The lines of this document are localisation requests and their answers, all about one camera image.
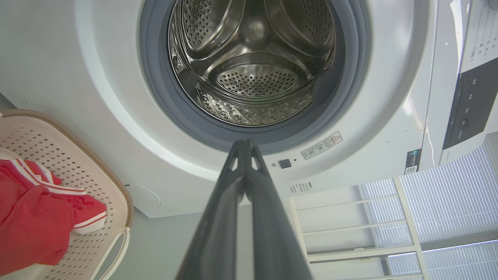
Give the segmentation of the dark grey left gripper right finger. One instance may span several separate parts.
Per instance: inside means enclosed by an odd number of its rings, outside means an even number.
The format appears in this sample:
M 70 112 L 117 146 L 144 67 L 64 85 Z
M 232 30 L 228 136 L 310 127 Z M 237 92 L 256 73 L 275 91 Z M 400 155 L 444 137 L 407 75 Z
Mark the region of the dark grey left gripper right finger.
M 255 280 L 313 280 L 258 146 L 245 142 L 245 193 L 252 205 Z

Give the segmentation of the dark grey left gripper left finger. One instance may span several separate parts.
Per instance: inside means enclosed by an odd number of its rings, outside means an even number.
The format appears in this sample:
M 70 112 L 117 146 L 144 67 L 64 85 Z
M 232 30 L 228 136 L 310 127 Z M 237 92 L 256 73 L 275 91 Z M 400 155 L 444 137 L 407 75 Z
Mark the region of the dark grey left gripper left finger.
M 235 280 L 237 225 L 244 194 L 244 141 L 235 142 L 207 202 L 177 280 Z

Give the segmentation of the red clothing with white stripes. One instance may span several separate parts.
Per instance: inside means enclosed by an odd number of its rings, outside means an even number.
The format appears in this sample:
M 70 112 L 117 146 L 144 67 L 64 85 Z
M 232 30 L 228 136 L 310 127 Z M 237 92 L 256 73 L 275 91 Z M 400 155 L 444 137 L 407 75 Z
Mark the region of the red clothing with white stripes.
M 39 163 L 0 159 L 0 277 L 57 265 L 71 234 L 101 229 L 106 211 L 84 188 L 62 185 Z

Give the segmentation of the dark sticker with QR code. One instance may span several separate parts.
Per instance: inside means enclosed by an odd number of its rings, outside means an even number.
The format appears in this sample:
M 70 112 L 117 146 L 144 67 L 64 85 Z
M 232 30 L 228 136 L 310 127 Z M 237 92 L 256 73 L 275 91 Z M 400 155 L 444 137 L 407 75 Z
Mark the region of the dark sticker with QR code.
M 416 173 L 419 170 L 422 149 L 409 151 L 406 154 L 404 175 Z

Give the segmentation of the cream perforated laundry basket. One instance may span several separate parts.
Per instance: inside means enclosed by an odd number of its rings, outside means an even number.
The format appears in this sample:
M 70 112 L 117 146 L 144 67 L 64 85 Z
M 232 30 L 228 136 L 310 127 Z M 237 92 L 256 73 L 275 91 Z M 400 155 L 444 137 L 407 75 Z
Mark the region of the cream perforated laundry basket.
M 0 159 L 39 163 L 107 208 L 104 227 L 72 233 L 57 265 L 32 265 L 0 280 L 109 280 L 127 252 L 133 215 L 130 194 L 112 170 L 55 119 L 23 109 L 0 112 Z

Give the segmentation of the stainless steel washing machine drum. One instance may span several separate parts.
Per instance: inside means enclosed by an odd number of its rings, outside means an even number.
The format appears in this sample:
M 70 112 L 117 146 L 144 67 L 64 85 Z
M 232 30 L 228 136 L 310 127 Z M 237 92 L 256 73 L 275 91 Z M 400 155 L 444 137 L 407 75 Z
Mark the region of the stainless steel washing machine drum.
M 168 51 L 185 95 L 233 126 L 271 126 L 309 107 L 334 62 L 330 0 L 176 0 Z

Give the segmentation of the dark grey control panel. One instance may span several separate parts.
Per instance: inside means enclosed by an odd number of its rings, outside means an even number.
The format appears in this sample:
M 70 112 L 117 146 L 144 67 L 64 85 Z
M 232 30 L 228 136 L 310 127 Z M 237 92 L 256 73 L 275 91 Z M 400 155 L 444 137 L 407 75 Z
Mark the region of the dark grey control panel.
M 484 131 L 498 94 L 498 58 L 458 77 L 443 149 Z

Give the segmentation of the small printed text label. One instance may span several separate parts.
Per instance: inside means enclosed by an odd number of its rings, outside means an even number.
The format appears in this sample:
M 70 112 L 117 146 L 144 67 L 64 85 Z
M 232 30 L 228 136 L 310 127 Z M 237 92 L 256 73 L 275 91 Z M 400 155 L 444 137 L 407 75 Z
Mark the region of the small printed text label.
M 292 194 L 300 195 L 302 193 L 309 193 L 313 191 L 313 185 L 308 181 L 291 182 L 289 185 L 289 189 Z

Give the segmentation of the round drain filter cover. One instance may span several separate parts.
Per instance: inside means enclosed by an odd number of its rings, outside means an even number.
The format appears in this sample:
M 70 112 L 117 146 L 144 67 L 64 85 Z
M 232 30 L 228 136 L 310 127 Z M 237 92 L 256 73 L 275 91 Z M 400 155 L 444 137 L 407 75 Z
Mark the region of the round drain filter cover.
M 125 186 L 136 208 L 143 210 L 161 205 L 160 197 L 150 189 L 137 184 L 126 184 Z

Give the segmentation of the grey warning sticker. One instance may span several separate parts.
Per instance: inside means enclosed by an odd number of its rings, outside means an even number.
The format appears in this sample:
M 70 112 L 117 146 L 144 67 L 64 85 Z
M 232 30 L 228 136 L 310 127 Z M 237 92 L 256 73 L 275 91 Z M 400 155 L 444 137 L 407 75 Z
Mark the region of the grey warning sticker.
M 313 145 L 310 148 L 308 148 L 304 151 L 301 151 L 301 156 L 303 156 L 303 158 L 305 160 L 308 160 L 308 159 L 313 158 L 319 154 L 322 154 L 326 150 L 334 147 L 335 145 L 339 144 L 342 141 L 343 141 L 343 138 L 342 138 L 340 132 L 336 131 L 332 135 L 329 135 L 324 140 L 318 142 L 316 145 Z

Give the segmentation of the grey rubber door gasket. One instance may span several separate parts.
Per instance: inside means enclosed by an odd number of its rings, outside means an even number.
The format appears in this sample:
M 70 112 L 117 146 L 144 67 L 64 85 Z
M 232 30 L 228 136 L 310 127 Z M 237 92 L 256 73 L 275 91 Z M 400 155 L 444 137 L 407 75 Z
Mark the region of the grey rubber door gasket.
M 335 10 L 335 59 L 313 88 L 313 101 L 284 122 L 241 127 L 219 122 L 188 99 L 170 63 L 168 23 L 176 0 L 144 0 L 139 22 L 139 53 L 151 94 L 163 112 L 190 138 L 219 151 L 253 139 L 264 154 L 310 142 L 331 129 L 356 97 L 368 62 L 369 17 L 363 0 L 330 0 Z

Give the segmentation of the white window blinds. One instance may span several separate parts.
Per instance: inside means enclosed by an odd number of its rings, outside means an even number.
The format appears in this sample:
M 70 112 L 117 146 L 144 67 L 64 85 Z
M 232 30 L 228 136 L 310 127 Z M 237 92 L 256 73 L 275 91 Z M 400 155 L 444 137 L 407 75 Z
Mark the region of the white window blinds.
M 498 280 L 498 132 L 469 154 L 400 179 L 430 280 Z M 397 195 L 396 181 L 359 186 L 363 200 Z M 364 205 L 372 224 L 405 218 L 397 197 Z M 376 247 L 410 245 L 405 223 L 376 226 Z M 385 275 L 422 274 L 416 253 L 379 258 Z

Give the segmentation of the white front-load washing machine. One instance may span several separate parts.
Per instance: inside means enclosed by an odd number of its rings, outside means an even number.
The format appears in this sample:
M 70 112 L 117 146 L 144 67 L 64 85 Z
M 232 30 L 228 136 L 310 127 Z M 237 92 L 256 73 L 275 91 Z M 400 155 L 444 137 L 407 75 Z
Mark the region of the white front-load washing machine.
M 296 196 L 291 182 L 311 182 L 305 195 L 404 175 L 417 149 L 418 172 L 428 170 L 498 132 L 497 94 L 484 131 L 443 149 L 459 75 L 498 58 L 498 0 L 363 1 L 371 41 L 356 97 L 310 142 L 275 154 L 259 147 L 282 197 Z M 0 94 L 69 126 L 124 184 L 156 193 L 160 206 L 139 209 L 148 217 L 200 212 L 230 149 L 190 138 L 151 94 L 139 53 L 143 6 L 0 0 Z M 336 131 L 342 142 L 301 156 Z M 292 167 L 281 169 L 284 159 Z

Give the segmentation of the white shelf frame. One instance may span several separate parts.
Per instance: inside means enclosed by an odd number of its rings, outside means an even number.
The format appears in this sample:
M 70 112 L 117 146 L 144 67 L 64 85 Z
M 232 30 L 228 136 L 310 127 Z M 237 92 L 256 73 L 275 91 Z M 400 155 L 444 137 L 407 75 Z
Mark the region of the white shelf frame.
M 430 280 L 400 177 L 285 206 L 315 280 Z

